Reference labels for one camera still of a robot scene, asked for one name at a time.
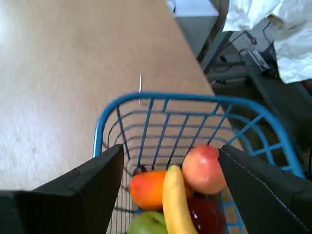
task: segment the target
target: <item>dark red fruit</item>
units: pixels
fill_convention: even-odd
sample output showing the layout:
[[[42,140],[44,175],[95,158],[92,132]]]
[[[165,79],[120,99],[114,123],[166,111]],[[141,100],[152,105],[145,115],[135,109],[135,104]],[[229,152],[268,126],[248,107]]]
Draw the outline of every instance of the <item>dark red fruit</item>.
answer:
[[[143,172],[146,172],[146,168],[144,166],[138,166],[135,171],[133,172],[133,175],[138,175],[141,174]]]
[[[193,224],[198,234],[222,234],[226,219],[221,209],[214,203],[201,198],[188,199]]]

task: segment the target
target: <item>blue wire basket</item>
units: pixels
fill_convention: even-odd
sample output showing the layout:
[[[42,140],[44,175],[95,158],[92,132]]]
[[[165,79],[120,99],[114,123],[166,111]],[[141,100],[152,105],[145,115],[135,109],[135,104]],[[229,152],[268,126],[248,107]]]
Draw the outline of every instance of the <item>blue wire basket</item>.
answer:
[[[241,109],[249,117],[237,114]],[[232,127],[228,120],[240,127]],[[274,133],[273,141],[266,138],[264,129]],[[304,177],[280,122],[263,106],[237,97],[152,92],[124,95],[110,103],[98,119],[93,156],[118,143],[124,145],[126,160],[107,230],[111,234],[125,233],[133,215],[140,212],[127,189],[134,169],[138,165],[154,170],[181,164],[198,144],[242,147],[252,156]],[[245,233],[228,190],[220,193],[220,206],[228,233]]]

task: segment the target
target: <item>beige table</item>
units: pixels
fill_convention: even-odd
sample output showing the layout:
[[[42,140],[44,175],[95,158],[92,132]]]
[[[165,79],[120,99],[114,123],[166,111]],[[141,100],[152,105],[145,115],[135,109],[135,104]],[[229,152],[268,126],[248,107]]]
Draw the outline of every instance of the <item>beige table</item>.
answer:
[[[164,0],[0,0],[0,188],[88,160],[95,122],[144,89],[211,94]]]

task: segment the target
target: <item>small white object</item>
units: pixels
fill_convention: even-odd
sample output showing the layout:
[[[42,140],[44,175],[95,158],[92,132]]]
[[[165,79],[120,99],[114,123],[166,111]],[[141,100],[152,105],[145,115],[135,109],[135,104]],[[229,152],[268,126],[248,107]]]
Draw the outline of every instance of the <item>small white object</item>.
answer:
[[[266,63],[266,61],[263,59],[263,57],[260,55],[258,50],[248,50],[247,53],[253,58],[255,63],[261,68],[261,70],[269,70],[270,67]]]
[[[176,11],[176,0],[166,0],[167,6],[173,13]]]
[[[140,86],[139,86],[138,92],[142,93],[142,74],[140,74]]]

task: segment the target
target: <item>apple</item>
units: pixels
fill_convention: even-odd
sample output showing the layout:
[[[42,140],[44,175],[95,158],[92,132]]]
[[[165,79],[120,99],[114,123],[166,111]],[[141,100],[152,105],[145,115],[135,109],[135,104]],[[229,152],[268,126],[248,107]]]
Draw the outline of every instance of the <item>apple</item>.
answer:
[[[145,211],[132,220],[127,234],[168,234],[165,217],[156,211]]]
[[[186,155],[183,176],[196,192],[216,194],[226,187],[218,157],[219,150],[209,145],[196,146]]]

